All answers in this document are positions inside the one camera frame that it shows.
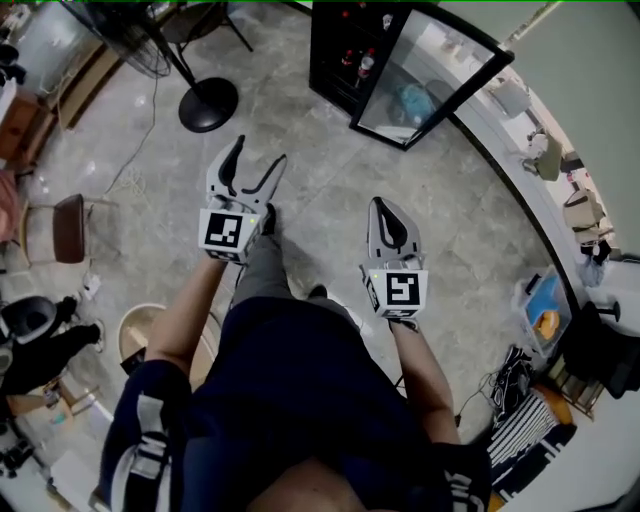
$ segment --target box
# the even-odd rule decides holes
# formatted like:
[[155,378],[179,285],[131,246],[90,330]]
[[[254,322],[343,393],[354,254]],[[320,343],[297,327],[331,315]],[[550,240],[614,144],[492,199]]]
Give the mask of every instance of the box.
[[364,269],[363,283],[367,288],[376,316],[415,318],[427,303],[427,270]]
[[263,217],[255,213],[202,208],[198,247],[212,258],[242,265],[262,233],[264,222]]
[[[516,283],[511,308],[517,315],[520,327],[527,335],[531,348],[545,359],[549,359],[569,322],[571,322],[571,309],[562,286],[562,280],[555,267],[550,266],[542,272],[542,277],[527,293],[526,288],[530,282],[531,279],[521,279]],[[558,326],[549,339],[546,339],[536,328],[536,323],[540,318],[539,313],[542,310],[558,313]]]

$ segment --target beverage cooler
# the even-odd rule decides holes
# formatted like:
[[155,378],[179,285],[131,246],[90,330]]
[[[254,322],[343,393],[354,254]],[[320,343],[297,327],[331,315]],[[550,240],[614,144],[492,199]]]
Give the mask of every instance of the beverage cooler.
[[350,127],[407,150],[513,61],[430,3],[314,2],[309,84]]

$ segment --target fan base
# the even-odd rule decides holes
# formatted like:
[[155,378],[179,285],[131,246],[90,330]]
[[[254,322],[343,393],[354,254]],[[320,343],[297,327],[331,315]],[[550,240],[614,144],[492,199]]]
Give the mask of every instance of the fan base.
[[198,82],[198,89],[198,94],[193,88],[189,89],[180,101],[178,115],[182,126],[195,133],[220,128],[238,106],[237,89],[224,78],[202,80]]

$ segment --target forearm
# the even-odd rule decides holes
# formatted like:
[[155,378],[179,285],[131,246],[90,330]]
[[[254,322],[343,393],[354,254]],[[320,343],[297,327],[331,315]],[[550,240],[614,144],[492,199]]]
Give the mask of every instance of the forearm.
[[459,443],[451,388],[424,336],[398,323],[390,325],[410,407],[432,441]]
[[187,376],[213,297],[227,264],[204,257],[173,304],[154,321],[146,361],[162,359],[176,364]]

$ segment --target dark shirt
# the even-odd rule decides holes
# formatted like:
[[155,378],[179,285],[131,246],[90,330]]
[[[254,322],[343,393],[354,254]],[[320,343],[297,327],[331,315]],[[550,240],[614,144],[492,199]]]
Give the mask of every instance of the dark shirt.
[[105,444],[107,499],[120,456],[140,440],[141,393],[164,401],[175,510],[244,510],[312,456],[341,473],[367,509],[451,510],[459,501],[476,510],[489,499],[486,451],[432,444],[360,334],[307,302],[253,298],[232,309],[193,394],[173,364],[142,364]]

